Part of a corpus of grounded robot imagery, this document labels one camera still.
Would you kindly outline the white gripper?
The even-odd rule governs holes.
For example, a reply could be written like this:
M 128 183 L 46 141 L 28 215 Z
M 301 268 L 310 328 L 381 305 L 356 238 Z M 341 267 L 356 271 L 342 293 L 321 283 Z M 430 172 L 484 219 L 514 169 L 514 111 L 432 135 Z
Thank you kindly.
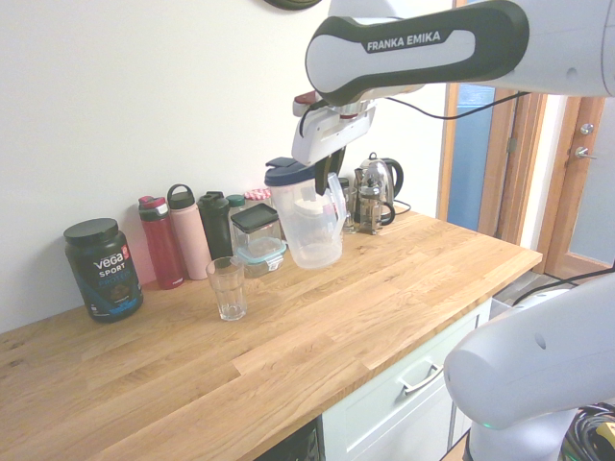
M 346 146 L 365 135 L 373 122 L 375 101 L 331 107 L 319 98 L 295 98 L 293 114 L 300 117 L 292 157 L 311 166 L 315 164 L 315 191 L 323 195 L 331 172 L 339 174 Z

